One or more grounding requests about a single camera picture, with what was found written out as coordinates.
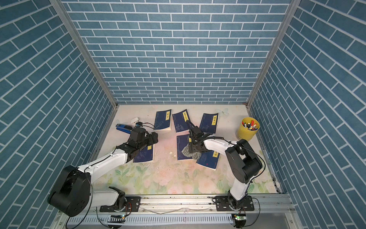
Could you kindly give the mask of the grey striped cloth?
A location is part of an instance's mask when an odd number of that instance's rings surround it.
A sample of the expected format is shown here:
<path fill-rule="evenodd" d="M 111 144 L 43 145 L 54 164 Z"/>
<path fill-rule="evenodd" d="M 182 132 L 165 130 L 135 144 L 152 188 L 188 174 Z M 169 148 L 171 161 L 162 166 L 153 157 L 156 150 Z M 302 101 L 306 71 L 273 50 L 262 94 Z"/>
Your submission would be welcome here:
<path fill-rule="evenodd" d="M 191 157 L 194 160 L 199 160 L 202 156 L 201 152 L 194 151 L 194 148 L 192 148 L 190 145 L 187 145 L 183 148 L 182 154 L 185 157 Z"/>

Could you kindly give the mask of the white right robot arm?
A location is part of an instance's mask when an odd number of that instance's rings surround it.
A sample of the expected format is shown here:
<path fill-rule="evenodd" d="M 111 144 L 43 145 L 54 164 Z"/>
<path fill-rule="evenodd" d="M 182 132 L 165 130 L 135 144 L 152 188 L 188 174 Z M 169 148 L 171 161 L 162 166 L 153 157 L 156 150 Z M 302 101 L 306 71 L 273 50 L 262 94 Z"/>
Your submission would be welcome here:
<path fill-rule="evenodd" d="M 233 186 L 228 192 L 228 202 L 232 209 L 239 210 L 244 205 L 250 183 L 263 169 L 262 158 L 251 148 L 247 140 L 231 142 L 220 136 L 212 136 L 211 133 L 205 134 L 189 120 L 185 123 L 191 140 L 183 148 L 182 154 L 195 160 L 209 151 L 226 155 L 235 177 Z"/>

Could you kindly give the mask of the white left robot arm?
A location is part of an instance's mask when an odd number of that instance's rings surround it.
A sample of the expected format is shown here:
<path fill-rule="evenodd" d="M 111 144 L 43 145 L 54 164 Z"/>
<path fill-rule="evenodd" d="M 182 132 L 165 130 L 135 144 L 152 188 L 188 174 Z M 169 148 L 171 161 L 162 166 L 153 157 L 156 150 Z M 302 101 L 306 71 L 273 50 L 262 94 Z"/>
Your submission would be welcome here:
<path fill-rule="evenodd" d="M 125 192 L 110 186 L 97 191 L 93 182 L 108 171 L 133 160 L 140 151 L 158 143 L 156 132 L 148 133 L 143 127 L 135 127 L 127 142 L 117 146 L 111 153 L 90 163 L 65 167 L 58 176 L 47 202 L 51 206 L 75 217 L 85 208 L 108 206 L 112 211 L 122 211 L 126 205 Z"/>

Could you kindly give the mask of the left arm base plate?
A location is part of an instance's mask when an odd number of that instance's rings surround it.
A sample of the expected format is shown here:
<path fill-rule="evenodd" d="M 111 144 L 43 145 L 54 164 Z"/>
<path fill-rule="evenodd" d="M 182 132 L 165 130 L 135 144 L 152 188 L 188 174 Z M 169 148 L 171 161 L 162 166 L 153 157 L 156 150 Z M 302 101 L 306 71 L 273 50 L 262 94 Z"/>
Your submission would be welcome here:
<path fill-rule="evenodd" d="M 101 206 L 99 212 L 137 212 L 141 203 L 140 196 L 119 197 L 111 206 Z"/>

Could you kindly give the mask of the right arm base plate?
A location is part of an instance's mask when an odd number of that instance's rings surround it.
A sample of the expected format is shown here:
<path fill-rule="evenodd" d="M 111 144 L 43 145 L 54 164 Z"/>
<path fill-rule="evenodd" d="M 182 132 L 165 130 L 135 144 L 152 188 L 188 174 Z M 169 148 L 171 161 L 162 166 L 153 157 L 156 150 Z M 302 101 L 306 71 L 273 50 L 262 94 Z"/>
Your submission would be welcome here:
<path fill-rule="evenodd" d="M 245 196 L 241 200 L 236 200 L 232 196 L 215 196 L 212 201 L 217 211 L 254 211 L 251 196 Z"/>

